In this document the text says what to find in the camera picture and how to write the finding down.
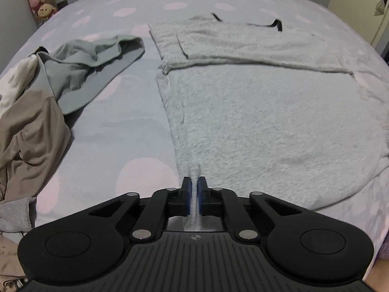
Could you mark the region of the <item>light grey long-sleeve sweater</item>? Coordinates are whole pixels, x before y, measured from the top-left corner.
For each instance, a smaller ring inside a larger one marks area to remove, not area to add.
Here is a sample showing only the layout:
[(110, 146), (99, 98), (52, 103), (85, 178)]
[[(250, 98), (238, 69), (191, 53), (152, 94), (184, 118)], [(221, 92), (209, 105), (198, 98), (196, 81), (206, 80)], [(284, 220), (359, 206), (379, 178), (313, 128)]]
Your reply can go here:
[(388, 226), (388, 67), (367, 44), (214, 15), (150, 33), (180, 176)]

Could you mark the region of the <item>taupe brown garment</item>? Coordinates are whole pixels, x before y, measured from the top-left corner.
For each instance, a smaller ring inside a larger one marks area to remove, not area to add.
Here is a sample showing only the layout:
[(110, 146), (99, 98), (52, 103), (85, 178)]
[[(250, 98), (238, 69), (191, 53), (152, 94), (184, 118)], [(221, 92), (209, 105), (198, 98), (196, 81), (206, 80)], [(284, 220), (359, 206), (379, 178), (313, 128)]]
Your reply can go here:
[(55, 98), (26, 91), (1, 117), (1, 203), (36, 196), (71, 138)]

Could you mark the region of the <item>grey-green garment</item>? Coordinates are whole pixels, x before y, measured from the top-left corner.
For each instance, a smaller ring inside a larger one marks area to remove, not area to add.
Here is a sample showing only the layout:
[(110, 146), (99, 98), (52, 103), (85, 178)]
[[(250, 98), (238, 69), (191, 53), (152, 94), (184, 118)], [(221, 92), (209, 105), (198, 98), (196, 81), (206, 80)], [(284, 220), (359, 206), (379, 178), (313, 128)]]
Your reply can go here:
[(142, 38), (132, 35), (92, 42), (71, 40), (52, 54), (36, 53), (38, 67), (30, 89), (43, 90), (54, 96), (63, 114), (68, 115), (93, 101), (144, 52)]

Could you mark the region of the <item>white crumpled garment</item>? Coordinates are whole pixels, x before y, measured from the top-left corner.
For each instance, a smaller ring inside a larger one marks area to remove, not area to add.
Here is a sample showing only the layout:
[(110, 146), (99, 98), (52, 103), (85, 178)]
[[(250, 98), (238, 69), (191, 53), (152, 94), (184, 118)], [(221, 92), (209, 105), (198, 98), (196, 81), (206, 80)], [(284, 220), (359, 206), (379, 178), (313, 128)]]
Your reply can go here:
[(17, 101), (26, 87), (31, 83), (37, 66), (38, 57), (32, 54), (19, 61), (1, 78), (1, 115)]

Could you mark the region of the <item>black garment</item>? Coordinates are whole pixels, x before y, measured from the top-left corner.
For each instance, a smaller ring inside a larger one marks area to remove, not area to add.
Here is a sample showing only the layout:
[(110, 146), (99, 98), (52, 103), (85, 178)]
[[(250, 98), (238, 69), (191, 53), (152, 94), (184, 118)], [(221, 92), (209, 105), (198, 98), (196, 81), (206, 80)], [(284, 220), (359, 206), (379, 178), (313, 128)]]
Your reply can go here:
[(39, 54), (49, 54), (49, 51), (43, 47), (43, 46), (40, 46), (38, 47), (35, 51), (34, 51), (34, 55), (39, 55)]

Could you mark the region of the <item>cream door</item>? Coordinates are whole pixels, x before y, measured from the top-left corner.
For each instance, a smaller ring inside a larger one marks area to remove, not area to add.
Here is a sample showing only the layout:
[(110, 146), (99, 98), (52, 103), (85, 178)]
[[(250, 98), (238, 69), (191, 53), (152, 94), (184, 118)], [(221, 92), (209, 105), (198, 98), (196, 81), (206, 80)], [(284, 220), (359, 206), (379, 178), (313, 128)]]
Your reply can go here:
[(330, 0), (328, 9), (368, 44), (376, 47), (388, 25), (388, 3), (384, 15), (374, 16), (378, 2), (379, 0)]

